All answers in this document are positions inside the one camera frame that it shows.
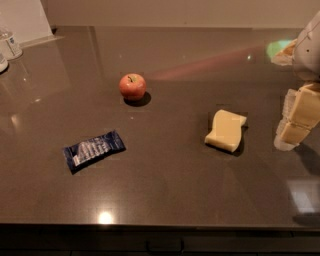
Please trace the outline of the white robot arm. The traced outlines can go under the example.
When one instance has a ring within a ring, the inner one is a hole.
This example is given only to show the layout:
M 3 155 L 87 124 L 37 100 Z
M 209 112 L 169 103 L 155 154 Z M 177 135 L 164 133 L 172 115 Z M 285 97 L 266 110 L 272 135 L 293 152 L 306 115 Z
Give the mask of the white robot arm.
M 298 90 L 288 90 L 274 139 L 278 150 L 291 151 L 320 122 L 320 11 L 271 61 L 277 65 L 291 65 L 304 81 Z

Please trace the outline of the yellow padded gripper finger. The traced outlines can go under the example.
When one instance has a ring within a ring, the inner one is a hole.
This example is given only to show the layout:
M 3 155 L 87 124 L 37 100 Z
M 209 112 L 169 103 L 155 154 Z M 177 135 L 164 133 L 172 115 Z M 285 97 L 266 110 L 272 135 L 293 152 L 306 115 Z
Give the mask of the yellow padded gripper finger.
M 296 99 L 296 90 L 289 89 L 283 104 L 282 119 L 280 120 L 276 129 L 276 136 L 274 139 L 274 146 L 281 151 L 290 151 L 294 149 L 298 142 L 294 138 L 297 134 L 297 127 L 289 120 L 289 114 L 293 108 Z
M 299 145 L 320 122 L 320 84 L 305 83 L 296 91 L 289 120 L 297 127 L 294 138 Z

